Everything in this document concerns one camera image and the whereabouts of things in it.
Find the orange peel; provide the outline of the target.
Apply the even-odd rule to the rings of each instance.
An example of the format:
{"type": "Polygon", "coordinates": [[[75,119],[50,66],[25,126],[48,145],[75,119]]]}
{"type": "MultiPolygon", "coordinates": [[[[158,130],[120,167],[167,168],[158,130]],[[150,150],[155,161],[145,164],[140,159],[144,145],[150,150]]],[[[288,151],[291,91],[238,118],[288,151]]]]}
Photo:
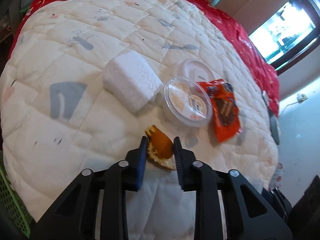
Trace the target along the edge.
{"type": "Polygon", "coordinates": [[[175,171],[172,141],[155,125],[149,126],[145,133],[148,137],[148,158],[162,168],[175,171]]]}

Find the orange snack wrapper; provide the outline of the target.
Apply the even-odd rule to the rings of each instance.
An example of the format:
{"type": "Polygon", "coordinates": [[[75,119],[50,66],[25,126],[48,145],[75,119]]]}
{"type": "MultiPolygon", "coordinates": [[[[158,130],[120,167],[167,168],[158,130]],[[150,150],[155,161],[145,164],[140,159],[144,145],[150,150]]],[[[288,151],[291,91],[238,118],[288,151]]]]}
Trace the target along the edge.
{"type": "Polygon", "coordinates": [[[218,142],[231,139],[242,132],[239,109],[233,86],[224,79],[198,82],[208,94],[213,108],[213,128],[218,142]]]}

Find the clear round dessert container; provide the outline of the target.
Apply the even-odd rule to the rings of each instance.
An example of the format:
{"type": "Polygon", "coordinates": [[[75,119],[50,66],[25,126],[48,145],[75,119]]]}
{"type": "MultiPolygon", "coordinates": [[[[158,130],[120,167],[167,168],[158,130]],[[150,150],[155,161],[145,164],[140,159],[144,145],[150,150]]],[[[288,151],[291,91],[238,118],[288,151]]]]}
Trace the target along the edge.
{"type": "Polygon", "coordinates": [[[178,126],[204,127],[213,116],[208,94],[198,84],[186,77],[170,79],[163,89],[165,117],[178,126]]]}

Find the white styrofoam block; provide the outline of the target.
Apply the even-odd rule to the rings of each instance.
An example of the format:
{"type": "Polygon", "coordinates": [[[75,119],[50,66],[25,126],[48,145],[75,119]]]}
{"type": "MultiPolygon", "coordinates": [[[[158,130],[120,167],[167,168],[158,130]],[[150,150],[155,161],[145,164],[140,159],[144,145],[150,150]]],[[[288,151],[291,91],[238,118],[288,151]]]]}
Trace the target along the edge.
{"type": "Polygon", "coordinates": [[[134,50],[108,62],[103,70],[103,85],[133,114],[138,113],[163,88],[163,82],[134,50]]]}

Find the white cup lid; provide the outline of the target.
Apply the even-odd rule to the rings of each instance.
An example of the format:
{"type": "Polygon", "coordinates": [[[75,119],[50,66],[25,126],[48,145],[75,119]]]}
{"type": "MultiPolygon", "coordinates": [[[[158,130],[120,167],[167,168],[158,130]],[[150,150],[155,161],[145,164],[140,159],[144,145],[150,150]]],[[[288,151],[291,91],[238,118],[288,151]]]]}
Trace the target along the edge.
{"type": "Polygon", "coordinates": [[[176,63],[171,72],[172,77],[185,77],[194,82],[215,80],[213,71],[202,61],[186,59],[176,63]]]}

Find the green plastic waste basket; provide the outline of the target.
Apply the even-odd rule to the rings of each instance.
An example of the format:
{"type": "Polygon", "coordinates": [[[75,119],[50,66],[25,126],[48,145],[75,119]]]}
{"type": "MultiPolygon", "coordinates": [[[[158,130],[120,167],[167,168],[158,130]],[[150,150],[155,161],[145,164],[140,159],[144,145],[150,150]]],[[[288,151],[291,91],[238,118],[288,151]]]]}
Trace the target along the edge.
{"type": "Polygon", "coordinates": [[[18,232],[29,239],[31,226],[34,223],[23,201],[15,192],[8,178],[4,166],[3,152],[1,151],[1,205],[4,207],[9,221],[13,223],[18,232]]]}

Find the black smartphone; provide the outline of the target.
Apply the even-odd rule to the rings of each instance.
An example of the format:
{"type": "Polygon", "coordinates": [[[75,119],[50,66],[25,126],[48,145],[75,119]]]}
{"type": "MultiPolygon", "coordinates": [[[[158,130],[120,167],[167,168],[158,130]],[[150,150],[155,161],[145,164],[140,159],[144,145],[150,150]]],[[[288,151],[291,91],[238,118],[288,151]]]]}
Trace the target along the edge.
{"type": "Polygon", "coordinates": [[[280,131],[279,131],[279,124],[278,119],[275,114],[272,112],[271,109],[268,109],[268,115],[270,120],[270,131],[271,136],[274,139],[274,142],[279,145],[280,144],[280,131]]]}

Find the white quilted blanket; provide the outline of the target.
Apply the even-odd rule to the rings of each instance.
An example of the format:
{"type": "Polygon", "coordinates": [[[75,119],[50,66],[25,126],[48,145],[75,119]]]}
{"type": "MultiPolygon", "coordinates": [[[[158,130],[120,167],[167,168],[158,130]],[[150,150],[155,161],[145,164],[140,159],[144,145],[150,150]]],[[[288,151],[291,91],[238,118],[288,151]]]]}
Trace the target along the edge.
{"type": "Polygon", "coordinates": [[[261,89],[195,5],[70,0],[31,15],[1,75],[1,128],[7,174],[35,220],[80,171],[119,161],[151,125],[214,169],[236,168],[264,184],[278,160],[261,89]],[[165,116],[163,87],[183,60],[233,86],[241,134],[218,143],[211,125],[165,116]]]}

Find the white charger box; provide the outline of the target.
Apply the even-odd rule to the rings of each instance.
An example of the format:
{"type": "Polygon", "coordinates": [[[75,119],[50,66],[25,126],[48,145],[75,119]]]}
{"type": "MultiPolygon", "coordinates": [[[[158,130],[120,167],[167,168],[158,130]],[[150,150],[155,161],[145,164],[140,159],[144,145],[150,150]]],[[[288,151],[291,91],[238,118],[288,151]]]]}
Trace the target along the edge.
{"type": "Polygon", "coordinates": [[[263,97],[264,102],[268,106],[269,105],[269,98],[268,98],[268,94],[265,90],[262,91],[262,97],[263,97]]]}

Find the red patterned bed cover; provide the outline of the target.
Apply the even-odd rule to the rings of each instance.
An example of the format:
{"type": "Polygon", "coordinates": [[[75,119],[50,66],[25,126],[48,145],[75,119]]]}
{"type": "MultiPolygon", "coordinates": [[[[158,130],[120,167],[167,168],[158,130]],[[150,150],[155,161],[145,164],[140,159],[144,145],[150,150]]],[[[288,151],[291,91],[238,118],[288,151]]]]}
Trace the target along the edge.
{"type": "MultiPolygon", "coordinates": [[[[9,54],[13,52],[15,48],[18,36],[22,30],[23,25],[27,19],[38,9],[48,5],[55,1],[65,0],[34,0],[31,4],[31,8],[24,16],[20,23],[17,34],[14,36],[14,41],[10,48],[9,54]]],[[[261,90],[264,90],[269,98],[269,108],[278,116],[279,115],[279,81],[277,72],[274,68],[268,64],[265,59],[260,55],[257,48],[250,41],[248,34],[244,28],[236,22],[227,13],[216,9],[211,6],[207,0],[186,0],[195,4],[205,16],[223,33],[224,37],[231,42],[237,53],[245,63],[245,65],[251,71],[254,81],[261,90]]]]}

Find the wall power socket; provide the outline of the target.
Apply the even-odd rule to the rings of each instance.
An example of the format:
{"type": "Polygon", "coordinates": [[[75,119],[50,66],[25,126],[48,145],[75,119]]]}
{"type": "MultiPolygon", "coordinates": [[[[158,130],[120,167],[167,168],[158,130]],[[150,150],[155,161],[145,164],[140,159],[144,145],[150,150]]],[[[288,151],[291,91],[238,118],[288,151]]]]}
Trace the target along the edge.
{"type": "Polygon", "coordinates": [[[308,97],[305,94],[300,94],[300,93],[297,94],[297,102],[298,103],[302,103],[307,99],[308,99],[308,97]]]}

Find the window with dark frame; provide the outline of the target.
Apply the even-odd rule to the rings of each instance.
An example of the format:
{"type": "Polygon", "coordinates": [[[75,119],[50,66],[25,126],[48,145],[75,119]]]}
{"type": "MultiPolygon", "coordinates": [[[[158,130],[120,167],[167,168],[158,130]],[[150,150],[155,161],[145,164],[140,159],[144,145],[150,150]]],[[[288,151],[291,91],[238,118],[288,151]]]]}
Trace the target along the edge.
{"type": "Polygon", "coordinates": [[[278,73],[319,38],[319,0],[288,0],[249,39],[278,73]]]}

